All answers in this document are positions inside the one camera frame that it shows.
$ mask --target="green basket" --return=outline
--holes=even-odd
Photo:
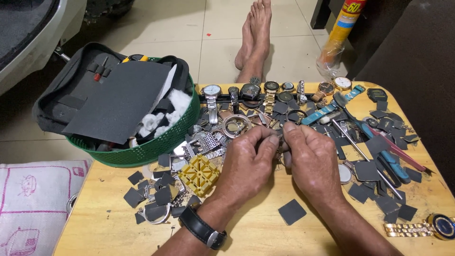
[[[157,61],[160,58],[149,58]],[[168,154],[185,140],[188,129],[194,125],[199,117],[199,96],[194,89],[191,76],[188,77],[193,85],[193,95],[188,109],[183,116],[163,134],[142,145],[110,152],[98,152],[89,150],[91,144],[89,138],[67,136],[66,139],[75,147],[80,148],[92,156],[95,160],[112,167],[130,168],[145,165],[156,161],[158,155]]]

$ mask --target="screwdriver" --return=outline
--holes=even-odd
[[[104,72],[108,58],[109,57],[106,57],[106,59],[104,59],[103,61],[103,64],[96,69],[95,76],[93,77],[93,80],[95,80],[96,82],[98,82],[101,79],[101,75]]]

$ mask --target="yellow table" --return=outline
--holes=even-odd
[[[354,85],[356,84],[366,88],[378,87],[367,82],[354,82]],[[226,93],[227,89],[234,85],[239,88],[242,86],[224,84],[221,85],[222,91]],[[317,85],[318,83],[306,83],[306,92],[314,93]],[[199,92],[203,86],[197,85],[196,90]],[[388,95],[388,108],[409,125],[394,97],[390,93]],[[376,109],[376,104],[369,100],[364,92],[349,102],[348,109],[361,119],[369,115],[369,110]],[[407,204],[418,209],[413,223],[420,222],[432,212],[455,216],[454,197],[423,144],[419,142],[417,147],[409,146],[406,153],[436,172],[432,177],[424,177],[421,184],[411,182],[399,188],[406,192]],[[127,177],[140,169],[119,169],[95,162],[54,255],[145,256],[151,255],[158,245],[166,242],[171,236],[171,227],[175,226],[174,233],[179,228],[177,219],[169,218],[170,224],[136,225],[136,210],[123,199],[123,195],[131,187]],[[244,205],[229,223],[226,229],[229,239],[219,255],[341,255],[319,215],[298,188],[293,186],[291,178],[291,175],[287,175],[284,168],[278,165],[266,187]],[[384,234],[384,214],[377,205],[371,200],[361,204],[344,193],[356,210]],[[297,199],[308,214],[292,226],[286,226],[278,208],[292,199]],[[387,239],[405,255],[440,256],[455,253],[453,241],[440,241],[434,237]]]

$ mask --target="black leather watch strap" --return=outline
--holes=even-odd
[[[211,228],[190,206],[182,212],[179,220],[195,237],[213,250],[219,250],[228,236],[226,231],[218,233]]]

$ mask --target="bare foot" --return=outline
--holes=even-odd
[[[242,27],[242,47],[238,50],[237,56],[235,57],[234,64],[238,70],[243,69],[243,65],[250,57],[251,51],[253,50],[253,35],[251,34],[250,28],[250,15],[248,13],[247,19]]]
[[[251,6],[250,26],[253,34],[253,51],[264,54],[270,52],[270,22],[272,21],[271,0],[258,0]]]

